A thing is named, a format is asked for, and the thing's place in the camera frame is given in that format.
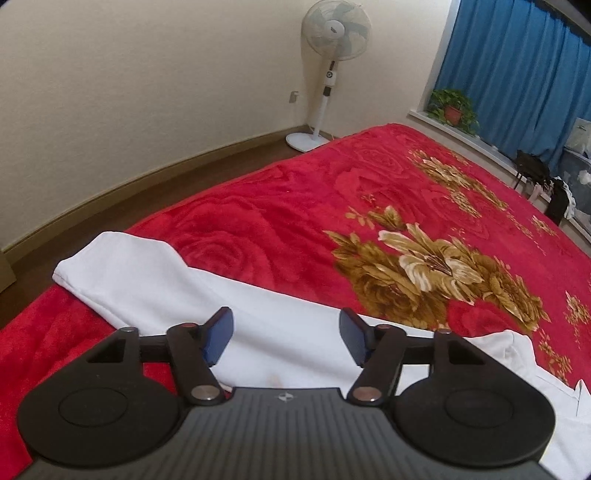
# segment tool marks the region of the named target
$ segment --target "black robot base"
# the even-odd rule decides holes
[[[18,428],[21,480],[540,479],[548,400],[448,330],[408,337],[349,309],[340,334],[363,370],[337,388],[235,388],[210,371],[233,333],[229,308],[166,335],[118,330],[32,390]],[[178,395],[145,378],[170,363]],[[402,366],[428,378],[395,395]]]

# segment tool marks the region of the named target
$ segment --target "potted plant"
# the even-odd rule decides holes
[[[472,101],[461,90],[433,90],[427,106],[427,114],[442,124],[475,135],[478,127]]]

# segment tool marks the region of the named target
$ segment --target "fan blade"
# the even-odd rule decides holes
[[[314,10],[311,15],[308,17],[308,20],[312,22],[314,25],[318,25],[319,27],[324,27],[327,18],[324,17],[320,8]]]
[[[310,43],[312,43],[312,45],[316,48],[324,48],[324,47],[327,47],[328,45],[334,44],[335,41],[329,40],[328,38],[324,38],[324,37],[312,37],[310,39]]]
[[[336,49],[336,56],[339,60],[344,59],[351,55],[351,51],[353,50],[353,46],[351,45],[351,41],[349,37],[344,36],[339,40],[339,46]]]
[[[360,23],[343,22],[345,26],[345,32],[355,32],[361,35],[365,40],[369,37],[369,29]]]
[[[346,3],[342,3],[337,5],[337,7],[335,8],[335,11],[332,14],[332,19],[333,20],[340,20],[341,18],[343,18],[343,16],[350,12],[351,10],[353,10],[355,8],[354,5],[351,4],[346,4]]]

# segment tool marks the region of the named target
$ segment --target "bed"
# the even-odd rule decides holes
[[[531,336],[591,381],[591,260],[518,193],[402,125],[371,128],[199,193],[128,231],[191,267],[422,329]],[[54,286],[0,332],[0,480],[30,462],[23,396],[112,328]],[[170,372],[145,373],[172,387]]]

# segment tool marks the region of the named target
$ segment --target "window sill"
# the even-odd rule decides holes
[[[480,140],[480,138],[471,137],[470,135],[467,135],[464,132],[460,132],[457,128],[453,128],[453,127],[450,127],[449,125],[441,124],[437,120],[430,118],[425,112],[417,112],[416,110],[410,110],[408,114],[410,116],[412,116],[413,118],[416,118],[416,119],[420,120],[421,122],[429,124],[432,127],[435,127],[437,129],[445,132],[447,135],[455,138],[456,140],[466,144],[468,147],[470,147],[471,149],[476,150],[478,153],[484,155],[485,157],[487,157],[488,159],[493,161],[495,164],[500,166],[500,168],[506,170],[511,175],[513,175],[513,176],[517,175],[516,169],[513,168],[512,160],[509,157],[504,156],[498,150],[492,148],[489,144]],[[550,202],[550,197],[546,193],[542,193],[542,195],[540,195],[540,197],[543,200],[545,200],[547,203]],[[576,218],[567,220],[567,222],[570,223],[573,226],[573,228],[576,231],[578,231],[585,238],[585,240],[587,240],[587,242],[589,244],[591,244],[591,235],[588,233],[588,231],[585,229],[585,227],[580,224],[580,222]]]

